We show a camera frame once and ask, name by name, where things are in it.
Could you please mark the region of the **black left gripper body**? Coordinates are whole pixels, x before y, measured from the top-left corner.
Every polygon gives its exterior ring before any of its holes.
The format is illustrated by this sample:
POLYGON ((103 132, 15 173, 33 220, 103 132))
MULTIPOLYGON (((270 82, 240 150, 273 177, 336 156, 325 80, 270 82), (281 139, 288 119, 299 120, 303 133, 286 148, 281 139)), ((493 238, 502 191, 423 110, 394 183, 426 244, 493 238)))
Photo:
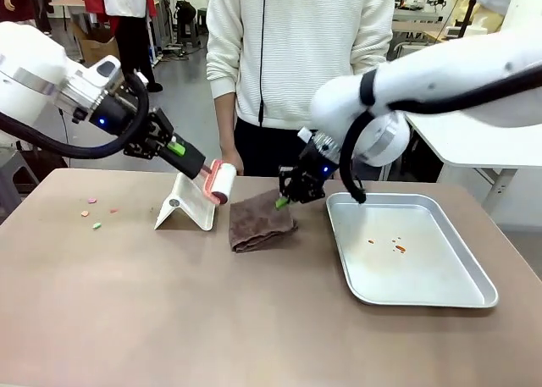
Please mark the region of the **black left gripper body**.
POLYGON ((121 84, 102 95, 88 121, 98 129, 120 137, 136 119, 139 97, 132 86, 121 84))

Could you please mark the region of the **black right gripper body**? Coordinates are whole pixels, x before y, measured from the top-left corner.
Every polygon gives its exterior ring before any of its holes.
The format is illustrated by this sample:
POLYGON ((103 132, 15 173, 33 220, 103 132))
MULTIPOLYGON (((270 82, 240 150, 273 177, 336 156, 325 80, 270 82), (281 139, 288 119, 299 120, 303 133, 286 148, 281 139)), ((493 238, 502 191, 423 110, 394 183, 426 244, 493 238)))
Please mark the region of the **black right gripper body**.
POLYGON ((308 143, 298 158, 296 168, 300 176, 324 183, 337 170, 337 163, 326 158, 314 143, 308 143))

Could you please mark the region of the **brown towel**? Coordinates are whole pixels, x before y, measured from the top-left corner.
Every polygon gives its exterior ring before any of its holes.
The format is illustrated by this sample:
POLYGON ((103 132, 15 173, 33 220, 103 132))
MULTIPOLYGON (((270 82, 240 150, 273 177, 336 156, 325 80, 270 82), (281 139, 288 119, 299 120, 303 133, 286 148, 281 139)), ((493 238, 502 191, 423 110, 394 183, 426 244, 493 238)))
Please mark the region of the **brown towel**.
POLYGON ((284 238, 297 230, 297 222, 278 190, 266 191, 230 205, 229 240, 235 253, 262 250, 271 240, 284 238))

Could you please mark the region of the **person's right forearm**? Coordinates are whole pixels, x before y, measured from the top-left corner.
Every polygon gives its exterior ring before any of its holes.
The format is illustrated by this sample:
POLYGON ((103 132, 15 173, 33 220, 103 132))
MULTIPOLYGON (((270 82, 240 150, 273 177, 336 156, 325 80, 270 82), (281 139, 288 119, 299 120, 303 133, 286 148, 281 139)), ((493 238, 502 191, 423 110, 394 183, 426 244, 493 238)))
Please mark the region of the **person's right forearm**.
POLYGON ((235 150, 235 94, 230 92, 214 99, 219 145, 223 154, 235 150))

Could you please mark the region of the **person's right hand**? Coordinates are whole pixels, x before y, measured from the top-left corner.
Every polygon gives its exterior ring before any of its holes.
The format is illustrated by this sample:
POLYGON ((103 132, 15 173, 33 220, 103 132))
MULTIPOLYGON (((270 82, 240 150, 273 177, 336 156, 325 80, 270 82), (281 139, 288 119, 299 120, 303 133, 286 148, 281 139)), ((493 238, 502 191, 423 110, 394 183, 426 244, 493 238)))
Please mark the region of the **person's right hand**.
POLYGON ((241 156, 235 147, 224 147, 221 149, 222 161, 235 167, 238 175, 244 174, 244 165, 241 156))

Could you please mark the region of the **cardboard box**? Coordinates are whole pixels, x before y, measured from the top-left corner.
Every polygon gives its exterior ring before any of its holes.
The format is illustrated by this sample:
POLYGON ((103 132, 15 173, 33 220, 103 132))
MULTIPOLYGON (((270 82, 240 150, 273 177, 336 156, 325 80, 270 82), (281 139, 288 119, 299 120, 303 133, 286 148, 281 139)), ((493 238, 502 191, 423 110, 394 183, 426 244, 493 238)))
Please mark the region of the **cardboard box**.
POLYGON ((73 32, 86 65, 93 65, 108 55, 120 59, 118 45, 110 29, 91 28, 89 33, 85 33, 78 25, 74 25, 73 32))

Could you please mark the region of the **white lint roller stand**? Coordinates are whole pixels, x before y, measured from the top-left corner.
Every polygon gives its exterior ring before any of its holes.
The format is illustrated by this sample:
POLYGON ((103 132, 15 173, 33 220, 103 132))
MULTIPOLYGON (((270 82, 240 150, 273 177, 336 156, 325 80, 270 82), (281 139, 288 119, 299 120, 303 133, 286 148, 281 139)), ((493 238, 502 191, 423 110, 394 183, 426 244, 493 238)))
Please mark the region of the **white lint roller stand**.
POLYGON ((171 192, 162 203, 154 229, 158 229, 179 209, 201 230, 210 231, 213 228, 215 205, 204 196, 199 186, 202 183, 201 177, 191 180, 178 173, 171 192))

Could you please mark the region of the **background person red white top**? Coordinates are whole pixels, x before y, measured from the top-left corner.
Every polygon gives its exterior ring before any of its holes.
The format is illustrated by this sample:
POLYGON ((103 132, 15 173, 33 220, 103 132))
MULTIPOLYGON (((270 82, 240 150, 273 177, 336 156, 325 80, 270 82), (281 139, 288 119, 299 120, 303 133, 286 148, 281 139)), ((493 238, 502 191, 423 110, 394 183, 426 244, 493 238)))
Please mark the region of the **background person red white top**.
POLYGON ((110 24, 117 42, 124 75, 141 72, 148 80, 147 90, 160 92, 152 71, 147 19, 156 14, 154 0, 84 0, 86 11, 110 24))

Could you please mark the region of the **black stool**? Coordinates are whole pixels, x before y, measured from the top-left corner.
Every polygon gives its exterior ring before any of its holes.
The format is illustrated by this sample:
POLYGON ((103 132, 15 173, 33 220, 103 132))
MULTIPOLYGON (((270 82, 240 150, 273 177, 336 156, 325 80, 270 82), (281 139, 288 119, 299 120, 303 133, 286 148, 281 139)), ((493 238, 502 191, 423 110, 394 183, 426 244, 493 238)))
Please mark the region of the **black stool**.
POLYGON ((177 1, 174 18, 176 20, 177 43, 185 47, 188 44, 198 47, 200 40, 196 26, 196 9, 187 1, 177 1))

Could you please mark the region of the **gray metal stool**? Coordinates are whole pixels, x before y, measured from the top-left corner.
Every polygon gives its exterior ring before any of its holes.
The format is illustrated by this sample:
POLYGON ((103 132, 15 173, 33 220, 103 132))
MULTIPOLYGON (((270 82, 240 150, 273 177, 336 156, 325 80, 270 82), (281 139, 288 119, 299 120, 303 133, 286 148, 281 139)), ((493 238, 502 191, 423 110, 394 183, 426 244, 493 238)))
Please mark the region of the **gray metal stool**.
POLYGON ((14 183, 14 176, 23 170, 30 179, 30 191, 39 185, 22 154, 12 147, 0 147, 0 207, 7 215, 21 203, 21 196, 14 183))

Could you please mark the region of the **background wooden table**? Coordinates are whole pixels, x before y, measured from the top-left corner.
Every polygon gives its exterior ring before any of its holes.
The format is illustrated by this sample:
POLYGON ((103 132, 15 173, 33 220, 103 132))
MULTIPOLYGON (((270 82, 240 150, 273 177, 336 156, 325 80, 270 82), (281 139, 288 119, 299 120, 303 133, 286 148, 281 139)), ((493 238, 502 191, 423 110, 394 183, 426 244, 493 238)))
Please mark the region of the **background wooden table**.
POLYGON ((91 17, 86 11, 84 0, 54 0, 49 5, 53 8, 63 9, 69 14, 72 22, 82 30, 86 30, 91 26, 91 17))

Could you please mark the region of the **metal baking tray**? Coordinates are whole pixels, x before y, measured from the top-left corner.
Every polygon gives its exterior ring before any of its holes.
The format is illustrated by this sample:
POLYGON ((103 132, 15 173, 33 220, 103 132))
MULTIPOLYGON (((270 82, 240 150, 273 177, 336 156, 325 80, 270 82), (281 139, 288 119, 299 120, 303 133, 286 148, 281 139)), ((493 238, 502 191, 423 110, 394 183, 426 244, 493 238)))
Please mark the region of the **metal baking tray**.
POLYGON ((370 193, 364 203, 335 193, 326 207, 346 283, 380 306, 489 309, 499 294, 437 201, 370 193))

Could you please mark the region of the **white side table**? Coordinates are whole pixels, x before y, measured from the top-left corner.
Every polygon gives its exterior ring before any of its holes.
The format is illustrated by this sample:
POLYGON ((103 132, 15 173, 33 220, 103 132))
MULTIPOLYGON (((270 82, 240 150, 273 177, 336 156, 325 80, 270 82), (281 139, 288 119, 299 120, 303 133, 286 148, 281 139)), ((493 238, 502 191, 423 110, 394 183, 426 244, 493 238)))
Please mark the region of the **white side table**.
POLYGON ((456 183, 498 224, 542 227, 542 124, 500 128, 460 113, 406 118, 456 183))

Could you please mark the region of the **background workbench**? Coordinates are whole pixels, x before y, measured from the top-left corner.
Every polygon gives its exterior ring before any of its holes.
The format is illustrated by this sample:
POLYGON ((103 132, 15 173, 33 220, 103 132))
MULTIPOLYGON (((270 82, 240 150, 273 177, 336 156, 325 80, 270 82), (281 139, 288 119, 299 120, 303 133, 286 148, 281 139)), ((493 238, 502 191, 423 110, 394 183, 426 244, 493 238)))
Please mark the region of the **background workbench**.
POLYGON ((406 33, 436 33, 445 27, 444 17, 435 12, 396 8, 393 14, 392 30, 406 33))

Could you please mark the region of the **cream clothed mannequin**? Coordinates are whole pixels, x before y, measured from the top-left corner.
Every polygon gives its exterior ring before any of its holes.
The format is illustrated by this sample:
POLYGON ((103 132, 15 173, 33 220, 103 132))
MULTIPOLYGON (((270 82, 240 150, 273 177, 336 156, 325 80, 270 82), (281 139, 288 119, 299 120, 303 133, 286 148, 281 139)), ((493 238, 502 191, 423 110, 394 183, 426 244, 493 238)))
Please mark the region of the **cream clothed mannequin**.
MULTIPOLYGON (((453 0, 456 6, 451 11, 451 22, 459 25, 465 18, 470 0, 453 0)), ((511 0, 476 0, 470 23, 484 27, 489 33, 497 32, 506 16, 511 0)))

